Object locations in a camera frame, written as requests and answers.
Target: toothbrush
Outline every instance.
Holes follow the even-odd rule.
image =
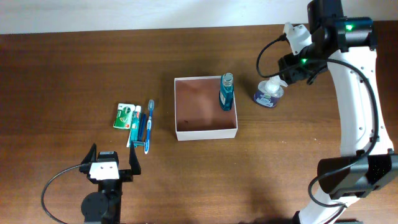
[[[149,117],[148,117],[148,123],[147,123],[147,138],[145,140],[145,154],[148,154],[149,152],[149,142],[150,142],[150,128],[152,127],[152,114],[155,109],[155,101],[154,100],[149,100],[148,103],[148,110],[149,110]]]

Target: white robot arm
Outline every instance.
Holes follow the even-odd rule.
[[[388,184],[397,175],[398,160],[381,113],[376,84],[376,37],[372,20],[344,17],[341,1],[333,0],[312,1],[308,5],[308,20],[311,33],[304,25],[293,27],[286,23],[284,33],[292,54],[279,60],[280,69],[285,71],[280,76],[287,83],[294,83],[309,75],[300,69],[287,71],[286,68],[301,60],[303,63],[311,59],[324,60],[324,64],[312,63],[308,67],[319,70],[327,65],[333,77],[341,120],[342,157],[320,161],[318,176],[347,164],[356,164],[319,180],[321,187],[314,195],[315,199],[321,204],[342,206],[326,207],[312,200],[295,214],[293,223],[334,223],[350,205]],[[357,72],[337,63],[326,63],[328,59],[346,62],[360,70],[373,90],[374,102],[369,86],[365,85]],[[377,122],[373,106],[377,108]],[[375,128],[378,129],[377,136],[374,136]]]

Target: mouthwash label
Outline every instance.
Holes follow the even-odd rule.
[[[135,110],[134,105],[120,103],[118,104],[118,113],[113,123],[114,128],[130,129],[132,121],[132,113]]]
[[[220,100],[225,105],[225,96],[221,91],[220,91]]]
[[[280,98],[278,97],[273,97],[270,96],[266,93],[263,93],[261,91],[257,91],[257,93],[254,95],[254,101],[261,106],[265,106],[268,108],[273,108],[276,106]]]

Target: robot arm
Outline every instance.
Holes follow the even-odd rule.
[[[121,214],[122,184],[132,182],[134,175],[141,175],[134,143],[131,142],[129,163],[131,169],[119,170],[117,152],[100,152],[96,156],[93,144],[83,159],[79,171],[87,175],[98,191],[90,193],[81,203],[84,224],[119,224]]]
[[[335,59],[359,69],[368,79],[376,98],[379,132],[370,155],[349,169],[320,180],[315,198],[324,204],[343,203],[345,207],[323,207],[314,201],[297,212],[294,223],[334,223],[351,204],[379,190],[396,175],[398,158],[384,125],[376,84],[376,35],[370,18],[344,17],[341,1],[314,0],[308,5],[310,32],[304,25],[286,24],[284,32],[293,53],[279,60],[280,69],[306,59]],[[327,63],[336,88],[341,120],[341,158],[323,159],[318,176],[339,169],[359,158],[374,139],[373,105],[362,78],[352,69]],[[307,67],[316,70],[325,63]],[[291,84],[309,77],[308,70],[286,71],[281,79]]]

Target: bottle cap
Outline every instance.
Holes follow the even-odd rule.
[[[234,77],[231,73],[225,73],[223,75],[223,85],[226,87],[232,86],[233,82],[234,82]]]
[[[269,93],[276,93],[279,89],[279,86],[287,87],[287,83],[281,80],[280,77],[277,75],[268,80],[265,88]]]

